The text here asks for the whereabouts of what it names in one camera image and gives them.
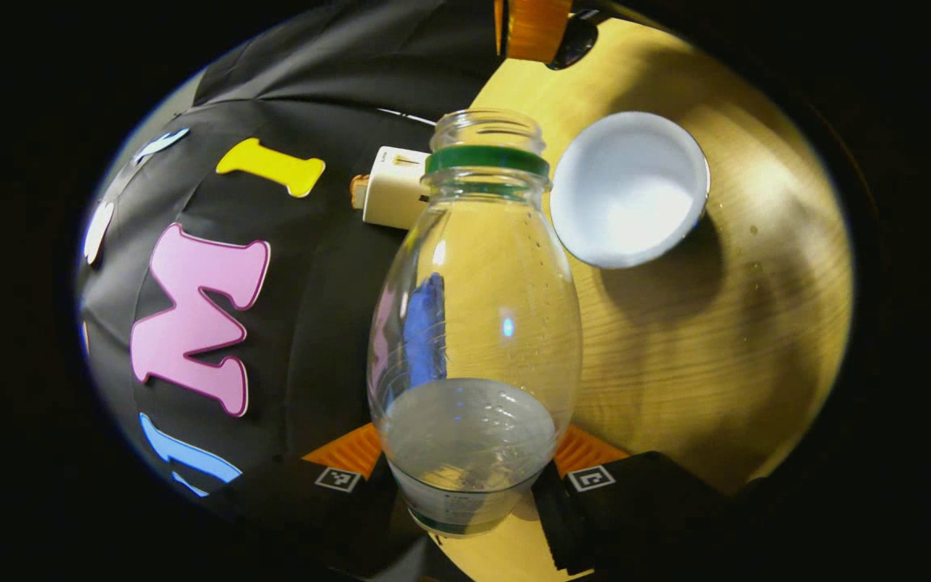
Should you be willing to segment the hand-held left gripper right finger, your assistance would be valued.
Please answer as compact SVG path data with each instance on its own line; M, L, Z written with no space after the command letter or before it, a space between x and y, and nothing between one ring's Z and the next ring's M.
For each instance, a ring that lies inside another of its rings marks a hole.
M743 532L739 501L667 454L631 454L571 426L533 485L554 566L570 575L684 577Z

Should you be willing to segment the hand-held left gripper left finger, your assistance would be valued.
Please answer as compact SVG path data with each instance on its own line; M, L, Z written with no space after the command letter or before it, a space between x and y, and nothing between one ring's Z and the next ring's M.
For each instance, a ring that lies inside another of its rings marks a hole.
M309 453L275 454L204 504L335 570L384 571L419 541L371 423Z

